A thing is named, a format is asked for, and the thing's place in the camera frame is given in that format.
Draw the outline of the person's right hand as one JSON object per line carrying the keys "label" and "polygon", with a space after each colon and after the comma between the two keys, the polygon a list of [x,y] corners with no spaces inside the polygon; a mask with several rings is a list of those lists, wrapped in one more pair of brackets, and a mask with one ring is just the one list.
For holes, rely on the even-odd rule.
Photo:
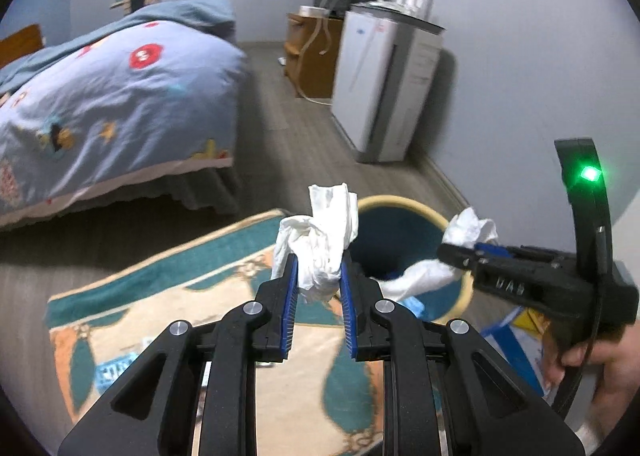
{"label": "person's right hand", "polygon": [[[561,353],[551,328],[542,337],[542,376],[547,387],[557,387],[567,368],[578,367],[586,354],[585,344]],[[589,365],[602,366],[603,372],[592,400],[594,428],[601,439],[610,434],[639,389],[639,322],[627,325],[621,333],[593,344]]]}

